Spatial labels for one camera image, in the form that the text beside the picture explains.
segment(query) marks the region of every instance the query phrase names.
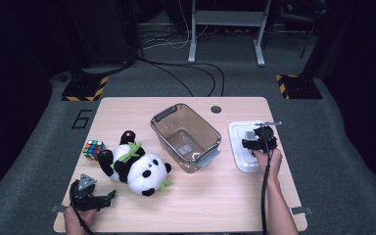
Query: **panda face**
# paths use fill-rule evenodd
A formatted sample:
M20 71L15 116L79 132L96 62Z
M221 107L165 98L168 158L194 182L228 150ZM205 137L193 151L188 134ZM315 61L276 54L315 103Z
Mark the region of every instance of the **panda face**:
M163 160L156 155L145 154L130 168L127 184L133 192L151 196L166 178L167 170Z

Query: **yellow black hazard tape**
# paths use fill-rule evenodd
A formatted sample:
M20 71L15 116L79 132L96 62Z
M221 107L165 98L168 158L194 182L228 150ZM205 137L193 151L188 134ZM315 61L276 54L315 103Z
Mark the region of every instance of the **yellow black hazard tape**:
M91 95L67 95L63 96L63 101L97 101L103 93L105 89L106 83L108 82L108 78L104 77L101 79L100 84L96 84L97 89L95 89L94 94Z
M288 90L286 89L286 85L285 85L284 80L283 80L284 77L297 78L298 76L293 75L293 74L289 74L289 75L276 74L276 80L277 80L277 84L279 84L280 93L282 93L282 96L283 96L284 99L289 99L290 97L289 97L289 94L288 94Z

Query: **container handle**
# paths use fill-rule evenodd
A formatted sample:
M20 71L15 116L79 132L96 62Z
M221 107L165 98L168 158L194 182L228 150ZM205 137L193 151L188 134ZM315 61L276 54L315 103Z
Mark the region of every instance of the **container handle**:
M167 108L166 110L158 113L157 115L154 116L154 119L156 122L160 122L162 119L164 119L166 116L173 114L176 112L176 106L171 106Z

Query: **white tray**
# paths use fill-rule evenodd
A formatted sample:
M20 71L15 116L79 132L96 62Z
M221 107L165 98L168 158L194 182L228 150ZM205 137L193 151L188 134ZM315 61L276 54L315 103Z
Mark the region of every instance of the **white tray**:
M242 139L246 139L246 132L259 128L260 120L233 121L228 125L231 149L234 160L240 171L245 173L260 173L259 163L252 151L242 145Z

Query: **gray carpet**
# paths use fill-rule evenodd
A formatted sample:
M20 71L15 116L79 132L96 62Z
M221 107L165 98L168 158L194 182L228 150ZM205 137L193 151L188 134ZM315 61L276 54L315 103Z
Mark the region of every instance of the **gray carpet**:
M322 80L315 79L322 100L285 100L275 75L299 74L315 39L300 59L304 40L274 33L263 51L266 66L257 66L254 36L230 35L199 42L197 63L221 68L223 96L261 96L268 100L284 151L307 217L302 234L376 234L376 176L346 137L340 111ZM144 50L145 59L186 63L188 45L181 49L158 46ZM199 70L163 67L177 76L194 96L207 96L212 79ZM215 78L212 96L220 96L221 74L213 67L198 66ZM55 234L59 204L86 140L99 101L61 101L67 83L51 79L53 96L18 159L0 183L0 234ZM190 96L188 90L163 70L136 61L109 77L103 97ZM80 113L89 118L85 128L72 129Z

